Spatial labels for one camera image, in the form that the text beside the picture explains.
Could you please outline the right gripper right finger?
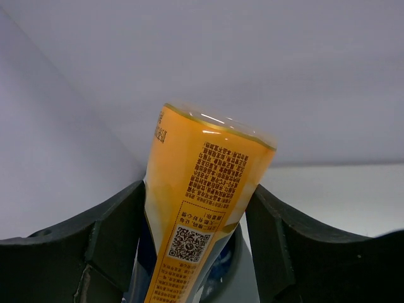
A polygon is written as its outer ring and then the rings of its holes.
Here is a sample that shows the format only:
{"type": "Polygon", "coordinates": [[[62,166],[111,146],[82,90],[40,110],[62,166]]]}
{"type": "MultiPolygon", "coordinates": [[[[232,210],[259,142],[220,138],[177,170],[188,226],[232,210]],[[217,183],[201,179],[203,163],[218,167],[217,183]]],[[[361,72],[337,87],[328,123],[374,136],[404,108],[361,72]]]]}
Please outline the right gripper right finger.
{"type": "Polygon", "coordinates": [[[326,225],[258,186],[246,210],[261,302],[402,302],[403,232],[326,225]]]}

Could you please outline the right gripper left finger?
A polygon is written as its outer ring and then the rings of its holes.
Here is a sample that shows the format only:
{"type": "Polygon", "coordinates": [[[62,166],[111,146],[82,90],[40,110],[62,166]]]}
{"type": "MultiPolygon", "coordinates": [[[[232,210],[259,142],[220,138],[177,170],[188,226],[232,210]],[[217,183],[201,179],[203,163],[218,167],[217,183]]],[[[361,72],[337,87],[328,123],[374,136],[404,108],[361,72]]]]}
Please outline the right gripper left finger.
{"type": "Polygon", "coordinates": [[[141,231],[137,181],[59,224],[1,241],[1,302],[121,302],[141,231]]]}

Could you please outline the orange drink bottle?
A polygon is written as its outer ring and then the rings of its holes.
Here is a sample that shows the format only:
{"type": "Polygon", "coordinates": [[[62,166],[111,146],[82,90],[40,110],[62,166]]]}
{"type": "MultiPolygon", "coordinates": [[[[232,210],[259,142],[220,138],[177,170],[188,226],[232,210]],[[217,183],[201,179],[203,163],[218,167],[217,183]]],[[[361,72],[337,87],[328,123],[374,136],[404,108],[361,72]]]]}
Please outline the orange drink bottle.
{"type": "Polygon", "coordinates": [[[270,134],[187,104],[159,113],[124,302],[192,302],[277,148],[270,134]]]}

